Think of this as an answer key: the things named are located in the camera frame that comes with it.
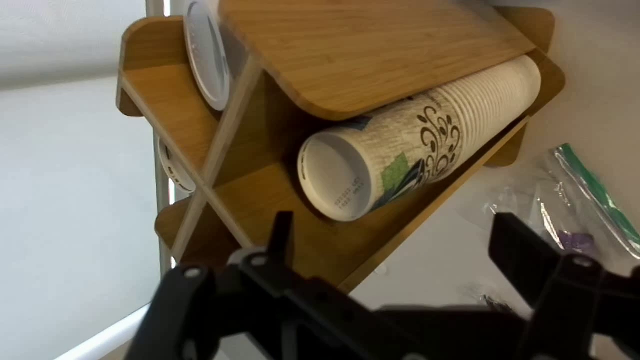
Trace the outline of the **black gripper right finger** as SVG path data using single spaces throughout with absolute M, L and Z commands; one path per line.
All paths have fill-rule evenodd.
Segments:
M 560 255 L 517 217 L 493 217 L 489 260 L 532 308 L 520 360 L 590 360 L 591 336 L 640 356 L 640 269 L 608 272 L 583 255 Z

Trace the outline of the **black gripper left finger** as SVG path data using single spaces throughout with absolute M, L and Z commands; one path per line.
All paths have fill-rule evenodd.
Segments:
M 294 304 L 254 285 L 238 265 L 167 272 L 125 360 L 212 360 L 224 338 L 247 335 L 270 360 L 339 360 L 347 349 L 301 318 Z

